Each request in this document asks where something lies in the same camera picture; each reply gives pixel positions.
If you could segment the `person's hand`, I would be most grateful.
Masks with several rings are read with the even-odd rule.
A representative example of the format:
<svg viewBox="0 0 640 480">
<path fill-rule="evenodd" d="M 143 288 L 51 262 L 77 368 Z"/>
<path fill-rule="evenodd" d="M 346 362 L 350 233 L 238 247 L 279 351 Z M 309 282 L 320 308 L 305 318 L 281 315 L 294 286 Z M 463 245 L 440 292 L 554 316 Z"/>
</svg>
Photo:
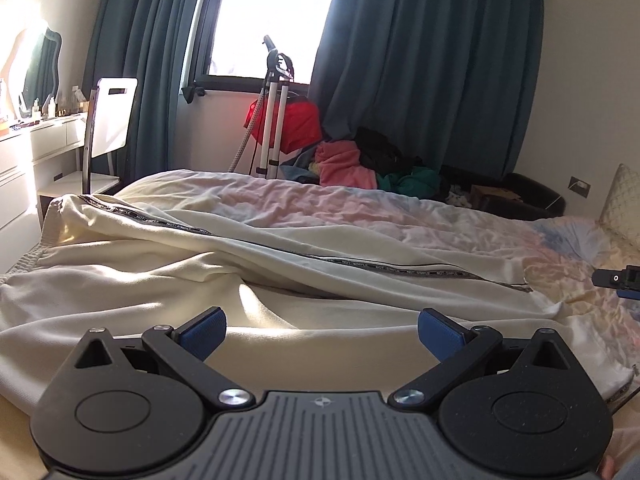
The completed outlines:
<svg viewBox="0 0 640 480">
<path fill-rule="evenodd" d="M 606 454 L 599 465 L 598 476 L 601 480 L 614 480 L 621 470 L 622 466 L 616 463 L 615 458 Z"/>
</svg>

